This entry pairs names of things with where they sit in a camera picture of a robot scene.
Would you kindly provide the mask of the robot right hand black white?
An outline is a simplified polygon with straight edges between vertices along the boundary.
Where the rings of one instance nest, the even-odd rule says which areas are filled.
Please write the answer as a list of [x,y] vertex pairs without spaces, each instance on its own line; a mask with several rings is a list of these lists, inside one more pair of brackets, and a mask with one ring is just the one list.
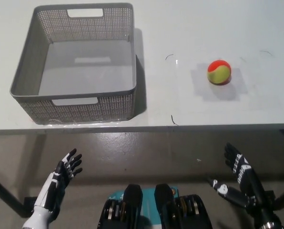
[[270,208],[270,200],[253,167],[240,151],[232,144],[224,147],[226,165],[237,178],[237,190],[216,179],[208,178],[210,186],[228,202],[248,210]]

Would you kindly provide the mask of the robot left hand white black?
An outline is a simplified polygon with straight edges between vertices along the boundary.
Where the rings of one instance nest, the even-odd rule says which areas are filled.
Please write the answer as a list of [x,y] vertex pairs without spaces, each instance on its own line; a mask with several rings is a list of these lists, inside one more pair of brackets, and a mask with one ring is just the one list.
[[51,213],[51,219],[59,215],[65,189],[71,180],[82,171],[82,155],[75,155],[77,149],[71,150],[60,160],[53,172],[47,177],[34,206],[42,207]]

